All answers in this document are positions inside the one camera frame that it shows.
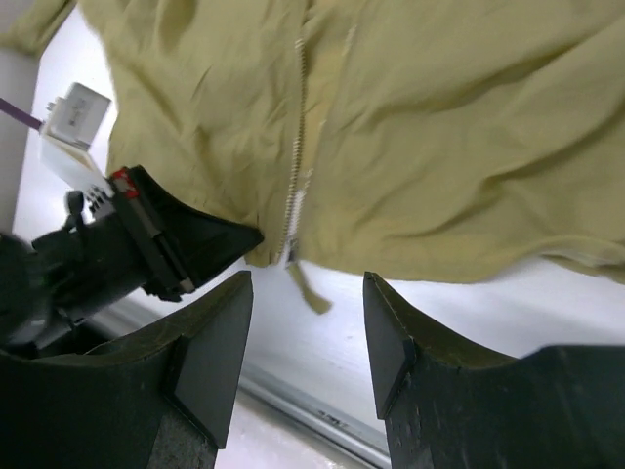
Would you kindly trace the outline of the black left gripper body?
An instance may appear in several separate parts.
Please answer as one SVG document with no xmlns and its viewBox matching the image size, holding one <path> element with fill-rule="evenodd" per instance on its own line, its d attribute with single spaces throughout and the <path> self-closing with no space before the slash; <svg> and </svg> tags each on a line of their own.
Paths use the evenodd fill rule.
<svg viewBox="0 0 625 469">
<path fill-rule="evenodd" d="M 107 183 L 112 193 L 92 202 L 92 221 L 80 192 L 69 192 L 62 227 L 31 243 L 31 298 L 49 317 L 80 322 L 137 289 L 169 302 L 195 289 L 179 239 L 193 209 L 143 166 L 123 167 Z"/>
</svg>

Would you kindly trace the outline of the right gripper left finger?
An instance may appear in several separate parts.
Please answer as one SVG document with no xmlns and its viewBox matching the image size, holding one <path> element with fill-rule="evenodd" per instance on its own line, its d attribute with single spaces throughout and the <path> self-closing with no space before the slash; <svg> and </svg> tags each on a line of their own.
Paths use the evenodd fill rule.
<svg viewBox="0 0 625 469">
<path fill-rule="evenodd" d="M 213 467 L 228 439 L 253 296 L 241 271 L 87 354 L 3 354 L 2 466 Z"/>
</svg>

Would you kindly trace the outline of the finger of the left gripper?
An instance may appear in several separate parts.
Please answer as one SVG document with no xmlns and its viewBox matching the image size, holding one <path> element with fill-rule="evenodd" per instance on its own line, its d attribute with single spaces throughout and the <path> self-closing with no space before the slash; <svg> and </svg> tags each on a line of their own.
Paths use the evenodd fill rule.
<svg viewBox="0 0 625 469">
<path fill-rule="evenodd" d="M 141 166 L 131 169 L 141 206 L 182 279 L 199 288 L 264 240 L 259 229 L 203 213 L 163 189 Z"/>
</svg>

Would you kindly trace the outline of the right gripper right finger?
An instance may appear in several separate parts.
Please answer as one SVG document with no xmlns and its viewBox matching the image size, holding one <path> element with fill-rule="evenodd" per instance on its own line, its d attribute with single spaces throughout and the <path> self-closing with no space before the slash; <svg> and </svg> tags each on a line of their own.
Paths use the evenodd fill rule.
<svg viewBox="0 0 625 469">
<path fill-rule="evenodd" d="M 624 350 L 548 346 L 516 359 L 363 278 L 376 412 L 395 468 L 620 468 Z"/>
</svg>

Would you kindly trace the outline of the khaki hooded zip jacket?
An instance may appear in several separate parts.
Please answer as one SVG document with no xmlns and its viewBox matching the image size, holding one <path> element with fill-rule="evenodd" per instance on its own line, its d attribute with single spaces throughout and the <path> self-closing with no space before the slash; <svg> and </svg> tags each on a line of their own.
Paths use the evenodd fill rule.
<svg viewBox="0 0 625 469">
<path fill-rule="evenodd" d="M 258 227 L 248 261 L 469 283 L 548 257 L 624 279 L 620 1 L 37 1 L 117 101 L 108 166 Z"/>
</svg>

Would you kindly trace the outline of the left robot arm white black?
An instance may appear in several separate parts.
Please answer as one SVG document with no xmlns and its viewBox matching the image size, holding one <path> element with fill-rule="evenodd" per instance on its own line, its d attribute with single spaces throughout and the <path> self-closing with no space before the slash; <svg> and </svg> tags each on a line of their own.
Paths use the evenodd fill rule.
<svg viewBox="0 0 625 469">
<path fill-rule="evenodd" d="M 34 354 L 141 289 L 165 302 L 217 277 L 264 239 L 177 200 L 144 167 L 71 191 L 62 227 L 25 242 L 1 236 L 1 347 Z"/>
</svg>

